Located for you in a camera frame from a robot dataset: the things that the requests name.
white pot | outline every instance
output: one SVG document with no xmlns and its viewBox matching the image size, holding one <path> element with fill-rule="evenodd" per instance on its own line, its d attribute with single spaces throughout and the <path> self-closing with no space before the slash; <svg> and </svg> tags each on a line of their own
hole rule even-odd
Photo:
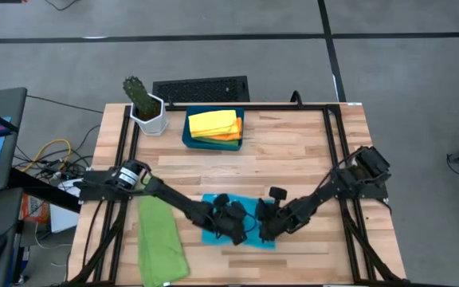
<svg viewBox="0 0 459 287">
<path fill-rule="evenodd" d="M 135 114 L 135 106 L 132 103 L 131 106 L 131 118 L 139 125 L 141 131 L 144 132 L 147 136 L 160 136 L 166 130 L 167 125 L 169 124 L 169 118 L 166 114 L 166 107 L 164 106 L 164 101 L 157 96 L 154 96 L 148 93 L 149 96 L 156 99 L 160 103 L 160 115 L 156 116 L 151 120 L 141 120 Z"/>
</svg>

blue tray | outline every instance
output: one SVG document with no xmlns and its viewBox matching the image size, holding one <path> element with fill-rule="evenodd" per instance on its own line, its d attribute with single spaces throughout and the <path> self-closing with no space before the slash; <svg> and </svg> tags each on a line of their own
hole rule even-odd
<svg viewBox="0 0 459 287">
<path fill-rule="evenodd" d="M 219 151 L 239 151 L 242 147 L 242 140 L 244 138 L 244 131 L 242 131 L 242 139 L 238 140 L 237 146 L 229 146 L 224 144 L 215 143 L 203 143 L 202 141 L 195 140 L 190 136 L 189 129 L 189 116 L 197 115 L 202 112 L 212 112 L 220 110 L 235 110 L 237 117 L 242 118 L 242 129 L 244 128 L 244 109 L 243 108 L 231 108 L 231 107 L 213 107 L 213 106 L 190 106 L 187 108 L 185 115 L 185 124 L 183 126 L 182 142 L 190 148 L 202 148 Z"/>
</svg>

wooden table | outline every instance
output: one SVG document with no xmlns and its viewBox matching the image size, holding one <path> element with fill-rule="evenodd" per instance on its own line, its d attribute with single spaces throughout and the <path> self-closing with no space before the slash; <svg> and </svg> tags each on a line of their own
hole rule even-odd
<svg viewBox="0 0 459 287">
<path fill-rule="evenodd" d="M 341 104 L 350 152 L 372 145 L 362 105 Z M 96 143 L 93 166 L 107 170 L 114 164 L 124 104 L 108 104 Z M 154 175 L 174 189 L 200 200 L 203 193 L 233 193 L 268 197 L 271 186 L 288 190 L 288 200 L 308 195 L 332 167 L 319 111 L 246 111 L 244 146 L 240 151 L 205 151 L 186 148 L 181 140 L 185 112 L 169 112 L 170 126 L 160 137 L 141 134 L 136 158 L 148 163 Z M 333 130 L 342 159 L 335 119 Z M 129 125 L 124 157 L 129 153 L 133 123 Z M 361 200 L 370 244 L 390 269 L 405 276 L 389 210 L 375 200 Z M 69 259 L 69 278 L 81 268 L 88 227 L 96 202 L 80 212 Z M 88 258 L 100 240 L 105 204 L 96 217 Z M 177 284 L 323 284 L 352 283 L 339 205 L 331 199 L 310 223 L 295 234 L 277 239 L 273 251 L 248 246 L 207 246 L 202 231 L 174 209 L 190 276 Z M 126 217 L 117 285 L 140 285 L 137 266 L 137 209 L 132 200 Z M 361 277 L 366 277 L 362 252 Z M 108 278 L 112 246 L 104 260 L 102 279 Z"/>
</svg>

